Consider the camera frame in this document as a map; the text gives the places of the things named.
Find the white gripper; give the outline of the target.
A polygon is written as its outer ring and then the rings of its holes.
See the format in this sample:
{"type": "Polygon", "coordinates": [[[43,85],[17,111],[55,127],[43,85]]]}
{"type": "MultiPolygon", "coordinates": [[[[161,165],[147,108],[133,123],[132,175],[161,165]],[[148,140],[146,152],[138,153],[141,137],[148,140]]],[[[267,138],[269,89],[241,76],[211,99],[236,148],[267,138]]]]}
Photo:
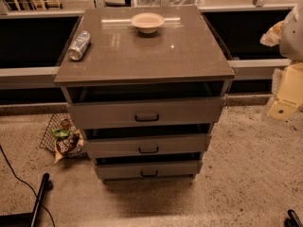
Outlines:
{"type": "MultiPolygon", "coordinates": [[[[261,44],[273,47],[280,44],[280,21],[269,28],[259,40],[261,44]]],[[[263,116],[277,121],[286,121],[303,105],[303,62],[295,62],[285,69],[275,69],[272,82],[272,93],[264,107],[263,116]]]]}

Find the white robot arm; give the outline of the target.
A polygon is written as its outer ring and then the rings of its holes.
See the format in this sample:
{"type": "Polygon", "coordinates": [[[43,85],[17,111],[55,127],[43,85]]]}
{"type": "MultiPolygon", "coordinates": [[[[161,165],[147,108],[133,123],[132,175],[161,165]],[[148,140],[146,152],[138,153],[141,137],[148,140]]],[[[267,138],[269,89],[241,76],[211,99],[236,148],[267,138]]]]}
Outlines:
{"type": "Polygon", "coordinates": [[[264,111],[265,116],[284,121],[303,105],[303,2],[263,34],[260,43],[278,45],[279,53],[291,61],[285,69],[274,70],[272,96],[264,111]]]}

